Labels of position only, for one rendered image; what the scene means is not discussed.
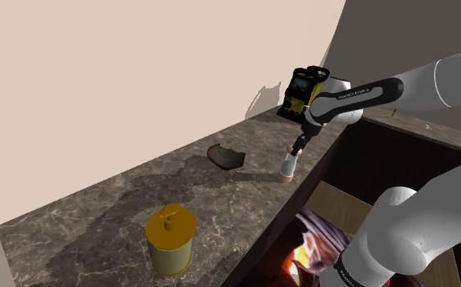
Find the broken brown bowl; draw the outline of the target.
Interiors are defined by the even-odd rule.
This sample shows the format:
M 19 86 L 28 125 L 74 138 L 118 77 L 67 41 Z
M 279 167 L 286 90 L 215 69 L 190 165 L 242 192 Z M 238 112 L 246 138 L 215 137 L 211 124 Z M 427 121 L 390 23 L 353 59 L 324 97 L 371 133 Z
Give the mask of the broken brown bowl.
M 244 165 L 245 152 L 237 152 L 232 148 L 223 148 L 219 143 L 209 147 L 207 158 L 222 170 L 238 169 Z

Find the yellow lidded jar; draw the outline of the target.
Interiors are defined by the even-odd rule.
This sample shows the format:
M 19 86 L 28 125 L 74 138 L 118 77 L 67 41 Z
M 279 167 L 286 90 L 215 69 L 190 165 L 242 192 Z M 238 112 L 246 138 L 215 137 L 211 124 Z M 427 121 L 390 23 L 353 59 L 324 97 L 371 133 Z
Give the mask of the yellow lidded jar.
M 196 227 L 193 213 L 176 203 L 169 203 L 150 216 L 145 234 L 157 274 L 175 277 L 189 267 Z

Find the patterned robot stand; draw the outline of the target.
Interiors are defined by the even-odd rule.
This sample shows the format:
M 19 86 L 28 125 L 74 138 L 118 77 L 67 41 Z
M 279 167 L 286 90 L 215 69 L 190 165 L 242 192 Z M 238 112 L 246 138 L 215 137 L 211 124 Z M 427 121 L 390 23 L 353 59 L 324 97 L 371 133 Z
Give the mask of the patterned robot stand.
M 367 214 L 302 208 L 238 287 L 320 287 L 320 272 L 349 245 Z

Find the yellow and black device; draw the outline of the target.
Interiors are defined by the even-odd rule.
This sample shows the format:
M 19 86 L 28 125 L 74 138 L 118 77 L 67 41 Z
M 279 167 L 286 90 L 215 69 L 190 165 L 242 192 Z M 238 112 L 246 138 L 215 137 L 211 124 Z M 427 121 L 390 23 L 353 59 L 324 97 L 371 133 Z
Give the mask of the yellow and black device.
M 284 100 L 276 115 L 302 124 L 305 120 L 304 106 L 310 106 L 330 71 L 319 66 L 295 68 L 292 79 L 284 92 Z

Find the white and peach bottle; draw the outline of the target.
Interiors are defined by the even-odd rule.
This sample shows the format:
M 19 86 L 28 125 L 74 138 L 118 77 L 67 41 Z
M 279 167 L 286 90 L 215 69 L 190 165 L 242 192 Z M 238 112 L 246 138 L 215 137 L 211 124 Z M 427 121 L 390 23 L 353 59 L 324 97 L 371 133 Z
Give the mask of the white and peach bottle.
M 297 159 L 302 154 L 301 149 L 296 152 L 294 156 L 292 155 L 292 151 L 293 148 L 290 144 L 286 147 L 287 155 L 279 168 L 279 172 L 277 173 L 277 176 L 282 183 L 289 183 L 292 181 L 294 172 L 296 170 Z

